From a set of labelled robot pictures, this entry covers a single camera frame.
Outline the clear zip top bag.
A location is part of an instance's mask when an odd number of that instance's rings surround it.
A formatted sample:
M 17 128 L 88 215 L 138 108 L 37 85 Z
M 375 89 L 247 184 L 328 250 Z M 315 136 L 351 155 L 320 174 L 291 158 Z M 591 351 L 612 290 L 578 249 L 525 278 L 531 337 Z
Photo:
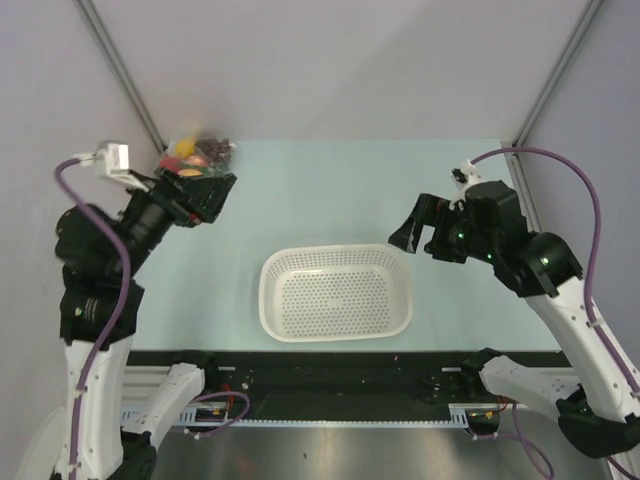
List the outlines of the clear zip top bag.
M 169 143 L 156 172 L 170 171 L 181 177 L 215 177 L 226 174 L 236 144 L 211 131 L 196 131 Z

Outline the fake orange fruit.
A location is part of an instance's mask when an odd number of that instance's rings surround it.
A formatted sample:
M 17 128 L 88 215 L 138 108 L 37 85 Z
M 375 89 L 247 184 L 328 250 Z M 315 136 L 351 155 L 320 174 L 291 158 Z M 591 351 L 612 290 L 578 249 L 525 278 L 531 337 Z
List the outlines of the fake orange fruit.
M 199 177 L 202 176 L 202 172 L 196 169 L 182 169 L 178 172 L 178 175 L 182 177 Z

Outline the fake pink peach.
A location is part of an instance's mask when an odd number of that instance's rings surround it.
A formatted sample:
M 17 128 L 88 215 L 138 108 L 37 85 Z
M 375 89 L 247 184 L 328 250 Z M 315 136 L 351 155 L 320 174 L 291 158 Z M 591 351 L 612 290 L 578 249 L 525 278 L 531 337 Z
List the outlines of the fake pink peach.
M 206 158 L 199 156 L 199 155 L 192 155 L 190 157 L 188 157 L 185 162 L 189 165 L 194 165 L 194 166 L 199 166 L 199 167 L 206 167 L 209 165 L 209 162 Z

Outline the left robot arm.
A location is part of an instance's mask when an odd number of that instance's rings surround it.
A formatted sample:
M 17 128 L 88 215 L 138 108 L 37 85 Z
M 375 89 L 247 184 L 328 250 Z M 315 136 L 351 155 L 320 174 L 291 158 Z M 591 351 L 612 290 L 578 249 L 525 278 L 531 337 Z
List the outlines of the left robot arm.
M 121 416 L 144 296 L 135 274 L 172 227 L 214 222 L 236 177 L 163 170 L 136 182 L 120 217 L 75 197 L 57 223 L 66 405 L 31 441 L 17 473 L 21 479 L 147 479 L 165 436 L 189 405 L 235 399 L 213 356 L 187 351 L 132 417 Z

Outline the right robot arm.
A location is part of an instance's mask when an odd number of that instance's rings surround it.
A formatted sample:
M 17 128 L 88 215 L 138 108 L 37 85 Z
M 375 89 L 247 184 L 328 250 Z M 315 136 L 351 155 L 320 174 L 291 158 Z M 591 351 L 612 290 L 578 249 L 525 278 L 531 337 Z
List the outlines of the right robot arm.
M 588 318 L 582 268 L 558 235 L 531 232 L 515 190 L 502 181 L 475 184 L 450 201 L 421 194 L 388 242 L 416 253 L 424 227 L 433 230 L 424 250 L 433 259 L 489 264 L 494 276 L 523 299 L 554 336 L 575 381 L 542 374 L 485 348 L 465 361 L 461 388 L 473 401 L 503 396 L 555 421 L 579 452 L 600 459 L 639 444 L 639 400 L 601 341 L 603 322 Z

